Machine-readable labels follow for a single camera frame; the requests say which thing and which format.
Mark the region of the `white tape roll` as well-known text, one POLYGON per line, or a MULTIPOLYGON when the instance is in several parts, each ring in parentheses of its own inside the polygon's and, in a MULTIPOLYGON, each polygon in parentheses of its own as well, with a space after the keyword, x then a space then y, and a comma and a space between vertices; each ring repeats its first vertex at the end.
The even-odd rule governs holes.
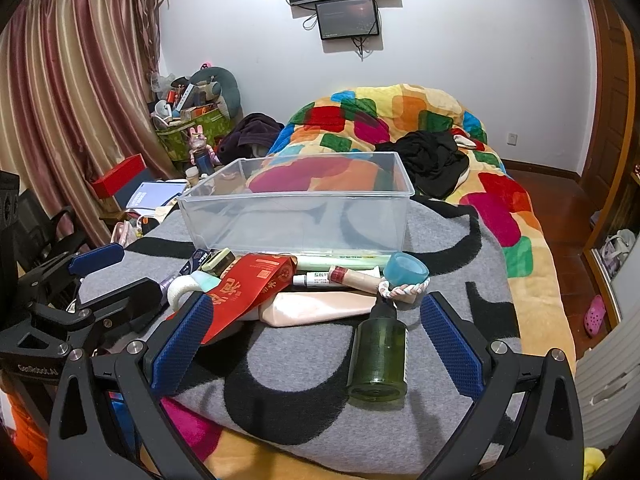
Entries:
POLYGON ((194 271, 175 278, 167 289, 169 307, 177 312, 183 305, 181 298, 192 292, 210 292, 220 284, 220 278, 204 271, 194 271))

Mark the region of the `blue white card pack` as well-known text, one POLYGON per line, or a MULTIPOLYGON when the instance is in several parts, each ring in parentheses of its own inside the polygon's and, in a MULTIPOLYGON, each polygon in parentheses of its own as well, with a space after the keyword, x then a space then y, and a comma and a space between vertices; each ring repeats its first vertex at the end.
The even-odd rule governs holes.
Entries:
POLYGON ((180 275, 189 275, 197 271, 205 260, 208 258, 209 252, 204 249, 197 249, 179 271, 180 275))

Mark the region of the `tan rectangular box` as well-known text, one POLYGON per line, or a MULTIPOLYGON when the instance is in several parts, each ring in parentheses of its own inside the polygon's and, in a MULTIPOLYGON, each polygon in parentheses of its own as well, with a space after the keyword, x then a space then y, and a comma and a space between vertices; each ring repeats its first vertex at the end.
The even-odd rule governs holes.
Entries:
POLYGON ((224 271, 235 262, 235 255, 229 248, 210 252, 198 270, 220 278, 224 271))

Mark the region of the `red paper envelope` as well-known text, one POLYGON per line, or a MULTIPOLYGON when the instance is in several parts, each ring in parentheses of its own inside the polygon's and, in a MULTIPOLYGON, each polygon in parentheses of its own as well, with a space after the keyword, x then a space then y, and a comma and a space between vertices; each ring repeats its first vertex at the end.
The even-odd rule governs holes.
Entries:
POLYGON ((212 300, 214 314, 202 344, 287 288, 296 266, 295 257, 289 255, 247 254, 236 260, 224 271, 220 284, 204 292, 212 300))

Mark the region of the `beige cosmetic tube red cap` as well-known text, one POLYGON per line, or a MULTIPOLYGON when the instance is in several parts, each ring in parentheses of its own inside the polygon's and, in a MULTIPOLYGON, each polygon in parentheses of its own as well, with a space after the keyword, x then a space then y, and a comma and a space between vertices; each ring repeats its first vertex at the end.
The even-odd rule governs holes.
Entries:
POLYGON ((329 278, 336 284, 360 292, 372 295, 379 294, 383 298, 408 302, 408 304, 412 304, 417 296, 422 295, 427 286, 427 282, 392 286, 389 280, 381 278, 378 274, 349 270, 341 266, 332 266, 329 270, 329 278))

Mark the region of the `pink lotion tube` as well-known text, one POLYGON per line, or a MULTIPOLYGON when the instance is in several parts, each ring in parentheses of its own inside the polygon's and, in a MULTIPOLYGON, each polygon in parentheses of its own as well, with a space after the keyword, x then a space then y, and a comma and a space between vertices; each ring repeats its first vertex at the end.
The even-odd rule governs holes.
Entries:
POLYGON ((271 327, 318 324, 369 314, 375 296, 361 292, 279 292, 241 321, 260 321, 271 327))

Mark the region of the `long pale green box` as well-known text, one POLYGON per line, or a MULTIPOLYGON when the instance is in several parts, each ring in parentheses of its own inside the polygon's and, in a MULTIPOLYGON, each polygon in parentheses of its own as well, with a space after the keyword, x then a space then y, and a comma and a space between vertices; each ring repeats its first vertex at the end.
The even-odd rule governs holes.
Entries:
POLYGON ((349 270, 369 270, 376 266, 383 269, 390 255, 298 255, 295 257, 299 271, 326 272, 332 266, 341 266, 349 270))

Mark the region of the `purple bottle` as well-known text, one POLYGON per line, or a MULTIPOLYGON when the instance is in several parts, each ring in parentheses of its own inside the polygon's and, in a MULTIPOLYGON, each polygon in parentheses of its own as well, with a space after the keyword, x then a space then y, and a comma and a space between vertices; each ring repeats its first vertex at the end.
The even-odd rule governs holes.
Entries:
POLYGON ((160 282, 160 292, 162 293, 163 299, 166 299, 168 288, 173 281, 175 281, 175 278, 171 276, 170 278, 165 278, 163 281, 160 282))

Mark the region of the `white ointment tube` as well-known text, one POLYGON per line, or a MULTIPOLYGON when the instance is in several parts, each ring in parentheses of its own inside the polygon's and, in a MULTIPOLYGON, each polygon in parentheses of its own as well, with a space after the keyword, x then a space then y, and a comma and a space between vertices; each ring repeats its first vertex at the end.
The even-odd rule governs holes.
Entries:
POLYGON ((329 278, 328 272, 306 272, 293 276, 292 285, 294 287, 306 288, 327 288, 334 285, 329 278))

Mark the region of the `grey black blanket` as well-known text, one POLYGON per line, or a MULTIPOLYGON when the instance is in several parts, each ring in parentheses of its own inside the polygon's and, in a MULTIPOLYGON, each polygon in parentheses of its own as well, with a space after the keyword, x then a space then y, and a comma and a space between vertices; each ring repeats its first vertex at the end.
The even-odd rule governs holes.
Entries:
MULTIPOLYGON (((415 200, 405 246, 439 292, 488 340, 520 348, 506 260, 478 212, 415 200)), ((471 402, 458 393, 427 337, 417 304, 403 304, 406 395, 390 403, 350 400, 347 376, 356 318, 272 328, 239 323, 193 360, 177 400, 220 426, 249 434, 326 468, 353 474, 420 474, 457 429, 471 402)))

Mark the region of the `pink clog shoe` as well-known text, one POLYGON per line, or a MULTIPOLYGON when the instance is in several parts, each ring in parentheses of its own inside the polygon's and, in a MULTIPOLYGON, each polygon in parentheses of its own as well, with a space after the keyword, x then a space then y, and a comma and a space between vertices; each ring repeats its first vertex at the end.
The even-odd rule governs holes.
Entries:
POLYGON ((605 315, 606 307, 603 298, 600 295, 594 296, 584 315, 584 327, 589 337, 595 337, 600 333, 605 315))

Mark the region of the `black clothing pile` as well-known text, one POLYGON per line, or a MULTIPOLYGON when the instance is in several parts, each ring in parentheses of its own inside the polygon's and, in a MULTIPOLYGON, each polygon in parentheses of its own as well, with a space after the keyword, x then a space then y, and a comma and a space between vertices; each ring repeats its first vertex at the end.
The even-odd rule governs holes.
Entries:
POLYGON ((449 131, 416 130, 395 142, 375 145, 377 152, 396 152, 416 192, 444 200, 468 176, 470 161, 449 131))

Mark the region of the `dark purple clothing pile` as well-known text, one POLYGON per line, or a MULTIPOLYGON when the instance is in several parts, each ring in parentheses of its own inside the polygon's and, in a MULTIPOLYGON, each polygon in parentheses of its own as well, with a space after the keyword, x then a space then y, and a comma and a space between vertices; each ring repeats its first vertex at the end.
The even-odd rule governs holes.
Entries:
POLYGON ((262 158, 283 128, 283 124, 268 115, 248 114, 218 143, 217 158, 223 165, 239 158, 262 158))

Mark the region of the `striped pink curtain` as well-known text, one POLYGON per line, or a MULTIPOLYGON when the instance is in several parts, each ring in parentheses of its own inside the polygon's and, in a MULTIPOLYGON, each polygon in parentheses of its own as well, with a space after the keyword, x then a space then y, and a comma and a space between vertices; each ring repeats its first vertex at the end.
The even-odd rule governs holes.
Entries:
POLYGON ((159 60, 157 0, 22 0, 2 30, 1 167, 94 244, 110 233, 92 182, 132 155, 176 173, 150 121, 159 60))

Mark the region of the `grey plush toy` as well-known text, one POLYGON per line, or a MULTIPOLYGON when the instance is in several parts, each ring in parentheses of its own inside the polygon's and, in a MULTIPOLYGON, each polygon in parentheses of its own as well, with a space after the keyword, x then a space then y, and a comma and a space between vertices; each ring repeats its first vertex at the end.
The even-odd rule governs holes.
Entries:
POLYGON ((219 66, 202 66, 190 78, 194 86, 205 86, 205 93, 211 96, 219 107, 234 119, 241 111, 241 96, 235 76, 219 66))

